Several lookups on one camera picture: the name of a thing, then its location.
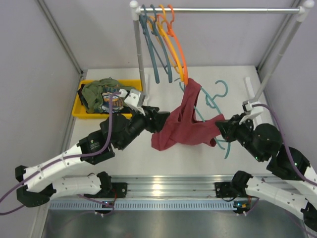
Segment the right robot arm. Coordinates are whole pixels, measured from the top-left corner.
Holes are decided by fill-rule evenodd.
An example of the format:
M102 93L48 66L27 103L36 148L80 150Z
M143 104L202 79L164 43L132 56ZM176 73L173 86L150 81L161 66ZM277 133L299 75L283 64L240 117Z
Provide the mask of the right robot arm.
M242 122L242 115L215 123L227 142L238 141L258 162L267 161L266 169L293 186L298 193L287 192L255 176L237 171L231 182L217 183L222 197L257 197L266 200L317 229L317 174L309 160L297 149L287 147L278 129L268 123L254 126L251 119ZM224 194L221 186L228 192Z

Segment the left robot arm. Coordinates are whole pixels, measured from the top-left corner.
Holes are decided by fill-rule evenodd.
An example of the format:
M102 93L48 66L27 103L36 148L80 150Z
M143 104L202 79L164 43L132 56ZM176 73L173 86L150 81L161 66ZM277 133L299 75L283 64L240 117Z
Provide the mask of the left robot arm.
M158 107L142 106L131 118L112 114L100 123L100 129L79 140L58 156L33 167L18 166L15 178L17 200L26 207L41 206L50 200L83 195L87 198L106 197L113 192L111 177L106 172L71 177L77 169L115 157L114 149L124 150L144 130L160 132L170 116Z

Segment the red tank top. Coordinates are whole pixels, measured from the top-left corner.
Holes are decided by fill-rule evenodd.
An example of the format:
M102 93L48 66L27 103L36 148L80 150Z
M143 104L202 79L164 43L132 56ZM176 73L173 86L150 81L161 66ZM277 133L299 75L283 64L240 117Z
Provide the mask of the red tank top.
M224 115L219 114L206 121L196 119L194 107L200 90L201 85L189 78L180 106L170 113L163 129L152 135L151 144L154 149L163 151L177 143L191 146L206 144L210 147L216 145L215 138L220 135L220 131L215 123L224 120Z

